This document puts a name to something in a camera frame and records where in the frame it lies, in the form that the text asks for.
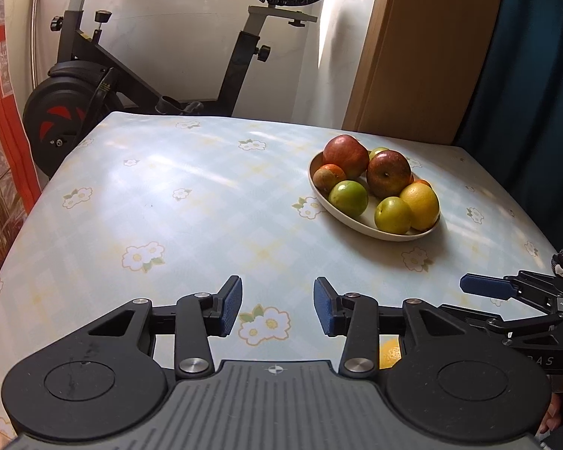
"white bowl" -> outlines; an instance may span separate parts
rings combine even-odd
[[[328,210],[329,213],[331,213],[331,216],[333,216],[337,220],[340,220],[347,227],[350,227],[353,230],[356,230],[375,239],[389,240],[391,242],[407,242],[410,240],[420,239],[421,237],[425,237],[425,235],[429,235],[438,226],[438,223],[440,222],[440,216],[438,216],[438,220],[432,228],[423,232],[412,228],[405,235],[397,235],[395,233],[387,233],[385,231],[378,230],[378,228],[375,226],[373,216],[375,214],[375,209],[379,204],[379,199],[371,194],[369,187],[367,186],[367,181],[365,181],[365,178],[363,177],[360,177],[358,181],[363,186],[365,186],[365,189],[367,189],[367,192],[369,193],[369,204],[367,205],[367,209],[359,217],[351,218],[350,216],[347,216],[346,214],[338,210],[335,206],[333,206],[327,200],[326,196],[321,194],[321,192],[313,184],[313,174],[315,174],[315,171],[322,165],[323,152],[320,152],[313,158],[309,165],[309,182],[311,183],[311,187],[313,188],[315,196],[317,196],[317,199],[319,200],[321,205],[326,210]],[[413,177],[415,179],[419,179],[419,177],[417,177],[415,174],[413,174]]]

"table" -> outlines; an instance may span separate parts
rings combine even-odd
[[[551,244],[465,151],[351,133],[368,149],[408,157],[440,199],[437,230],[407,243],[369,238],[316,202],[310,160],[343,133],[234,118],[112,113],[65,160],[0,272],[0,385],[21,358],[137,297],[174,304],[241,276],[232,335],[211,339],[222,359],[331,359],[343,337],[321,330],[313,281],[381,304],[407,297],[499,312],[521,303],[465,295],[467,272],[551,272]],[[172,336],[155,359],[172,366]],[[12,436],[0,403],[0,431]]]

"blue curtain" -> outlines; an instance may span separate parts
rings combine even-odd
[[[455,140],[563,248],[563,0],[502,0]]]

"green apple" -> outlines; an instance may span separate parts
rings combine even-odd
[[[411,228],[413,212],[406,201],[397,196],[389,196],[375,209],[373,219],[381,231],[404,235]]]
[[[367,209],[369,195],[361,183],[342,181],[330,191],[328,201],[345,215],[354,218]]]
[[[369,152],[369,160],[373,159],[373,156],[375,156],[376,154],[379,154],[380,152],[383,152],[385,150],[389,150],[388,147],[378,147],[375,148],[374,150],[372,150],[371,152]]]

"stationary bike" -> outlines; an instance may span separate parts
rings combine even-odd
[[[99,10],[92,37],[80,30],[85,0],[70,0],[63,16],[50,29],[60,32],[56,64],[48,79],[33,90],[23,112],[23,125],[33,160],[52,177],[67,154],[112,111],[141,114],[231,116],[253,56],[265,62],[271,48],[258,47],[267,17],[287,18],[304,27],[317,17],[277,6],[305,6],[319,0],[259,0],[268,6],[249,6],[248,20],[240,31],[216,100],[183,103],[163,96],[99,45],[102,25],[111,12]],[[117,93],[135,105],[125,108]]]

